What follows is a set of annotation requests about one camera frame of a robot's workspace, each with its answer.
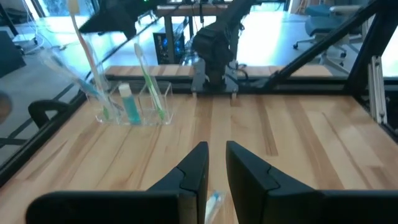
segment blue chair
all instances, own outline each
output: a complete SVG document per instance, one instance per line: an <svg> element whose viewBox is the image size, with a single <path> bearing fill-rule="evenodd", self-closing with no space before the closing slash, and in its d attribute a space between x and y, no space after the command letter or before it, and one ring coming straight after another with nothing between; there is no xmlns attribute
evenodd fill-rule
<svg viewBox="0 0 398 224"><path fill-rule="evenodd" d="M331 31L337 29L345 21L348 15L355 13L360 7L361 6L332 6L329 8L329 16L310 16L305 21L305 31L312 38L297 41L293 45L293 48L298 49L299 43L315 43L320 41ZM347 56L347 50L342 46L348 45L355 50L352 46L350 36L360 34L361 29L359 27L358 29L352 30L349 35L342 38L334 45L335 48L342 51L340 57L329 57L327 56L327 51L325 51L315 60L320 64L328 65L342 73L349 74L349 71L344 68L344 58Z"/></svg>
<svg viewBox="0 0 398 224"><path fill-rule="evenodd" d="M330 16L330 6L326 4L313 5L305 8L305 14L308 16Z"/></svg>

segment green toothbrush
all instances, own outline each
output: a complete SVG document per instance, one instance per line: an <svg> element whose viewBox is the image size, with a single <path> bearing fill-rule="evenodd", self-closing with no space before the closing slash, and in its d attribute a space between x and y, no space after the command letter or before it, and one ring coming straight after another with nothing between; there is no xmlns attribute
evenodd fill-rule
<svg viewBox="0 0 398 224"><path fill-rule="evenodd" d="M139 64L140 64L142 72L144 74L145 83L149 89L149 93L152 98L152 101L155 104L155 107L156 107L157 113L159 114L160 119L163 121L165 112L162 109L162 104L160 103L159 94L158 94L160 91L159 91L159 87L157 86L156 79L149 75L149 73L147 72L147 70L144 66L144 62L146 62L146 60L145 60L144 54L142 53L142 49L139 44L137 44L137 43L134 44L134 51L136 52L136 55L138 57Z"/></svg>

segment wooden tabletop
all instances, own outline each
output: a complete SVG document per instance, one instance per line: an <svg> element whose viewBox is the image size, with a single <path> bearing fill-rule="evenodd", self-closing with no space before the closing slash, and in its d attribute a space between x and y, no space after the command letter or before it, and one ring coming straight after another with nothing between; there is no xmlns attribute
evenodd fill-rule
<svg viewBox="0 0 398 224"><path fill-rule="evenodd" d="M249 76L268 76L282 69L283 66L248 66L244 70ZM195 74L192 66L159 65L149 66L151 75L182 75L193 76ZM106 71L110 75L141 76L142 71L138 66L112 66ZM331 73L322 65L307 65L300 68L292 76L294 77L330 77Z"/></svg>
<svg viewBox="0 0 398 224"><path fill-rule="evenodd" d="M217 16L221 14L227 7L227 4L212 4L202 5L202 14L200 14L199 4L194 5L182 5L175 10L176 6L157 6L156 16Z"/></svg>
<svg viewBox="0 0 398 224"><path fill-rule="evenodd" d="M214 223L237 223L228 140L316 189L398 188L397 145L351 97L175 95L174 108L170 125L130 127L98 123L85 103L0 190L1 223L23 223L28 204L54 190L145 190L200 141L209 192L227 193Z"/></svg>

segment gray floor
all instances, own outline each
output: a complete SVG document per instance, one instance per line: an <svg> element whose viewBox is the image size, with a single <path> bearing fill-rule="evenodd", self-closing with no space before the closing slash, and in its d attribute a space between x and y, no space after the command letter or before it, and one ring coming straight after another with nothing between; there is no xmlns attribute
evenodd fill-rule
<svg viewBox="0 0 398 224"><path fill-rule="evenodd" d="M205 23L210 23L215 18L206 18ZM80 18L79 23L83 23L85 18ZM238 45L238 61L247 65L287 65L293 59L311 47L310 44L302 44L297 50L292 45L300 40L307 39L308 35L304 30L305 16L291 15L283 12L252 12L244 20L245 31L240 36ZM39 39L45 48L53 47L60 53L63 59L75 68L81 75L85 75L88 70L88 62L84 56L83 49L76 44L77 38L73 34L70 19L67 17L53 18L51 20L39 21L38 33L44 38ZM139 39L134 39L126 44L118 53L104 63L106 68L110 65L137 65L133 43L138 41L144 49L148 58L148 63L157 65L152 32L163 27L163 22L152 26L145 31ZM20 32L30 33L30 25L24 24L18 27ZM95 46L98 58L103 58L107 52L125 40L122 34L106 34L101 37L93 36L92 43ZM57 50L57 45L67 45L63 51ZM383 55L383 68L386 76L398 75L398 58L395 57L393 49L398 46L398 32ZM330 50L330 55L338 56L340 51ZM345 67L350 69L355 61L356 53L348 50L345 60ZM0 89L10 94L14 103L10 117L0 125L0 138L7 138L22 123L29 119L27 113L28 105L40 99L52 99L56 97L70 81L61 77L55 71L49 69L41 63L36 54L25 56L27 66L12 72L0 79ZM342 76L341 72L330 69L332 74ZM76 94L77 88L73 88L60 100L68 102ZM37 131L34 124L28 125L14 138L28 139ZM4 146L0 148L0 164L3 163L19 146Z"/></svg>

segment toothbrush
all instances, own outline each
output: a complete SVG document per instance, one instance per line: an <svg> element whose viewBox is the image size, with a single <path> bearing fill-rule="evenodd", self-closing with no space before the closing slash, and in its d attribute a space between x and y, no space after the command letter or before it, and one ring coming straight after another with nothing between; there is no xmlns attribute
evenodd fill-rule
<svg viewBox="0 0 398 224"><path fill-rule="evenodd" d="M145 83L149 89L149 93L151 95L152 101L155 104L157 113L159 114L160 119L163 120L165 112L162 109L162 104L160 103L160 99L159 99L159 95L158 95L159 91L157 91L159 89L159 87L156 84L155 78L154 78L155 83L152 81L149 73L147 72L147 70L144 66L146 64L146 59L144 57L144 53L142 52L142 49L139 44L137 44L137 43L134 44L134 51L136 52L136 55L138 57L139 64L140 64L142 72L144 74Z"/></svg>
<svg viewBox="0 0 398 224"><path fill-rule="evenodd" d="M217 208L222 201L222 196L218 192L214 192L213 195L206 202L206 211L205 211L205 224L211 223L211 219L214 217Z"/></svg>
<svg viewBox="0 0 398 224"><path fill-rule="evenodd" d="M78 75L76 75L73 71L71 71L63 62L61 59L59 59L51 50L44 50L39 53L39 57L41 58L42 62L46 64L49 68L51 68L54 71L57 71L57 73L61 73L65 75L66 77L72 79L73 82L78 84L80 86L80 89L82 89L84 92L93 95L98 101L104 103L106 102L106 96L102 95L100 92L97 91L97 89L84 81L83 79L79 78ZM120 111L124 111L123 107L115 103L114 101L111 101L112 105L115 106L117 109Z"/></svg>
<svg viewBox="0 0 398 224"><path fill-rule="evenodd" d="M83 50L86 54L86 58L90 65L91 71L93 72L96 87L100 93L104 93L104 85L105 85L103 83L104 81L101 80L100 75L97 71L97 67L95 65L94 59L91 55L90 48L87 46L85 40L83 39L83 37L80 34L79 28L77 27L76 15L80 13L78 1L77 0L68 0L68 9L69 9L69 13L70 13L70 18L72 19L73 28L75 29L78 40L79 40L81 46L83 47ZM104 106L104 108L103 108L103 113L104 113L106 119L109 118L110 111L112 111L111 105L110 105L110 103L107 103L106 106Z"/></svg>

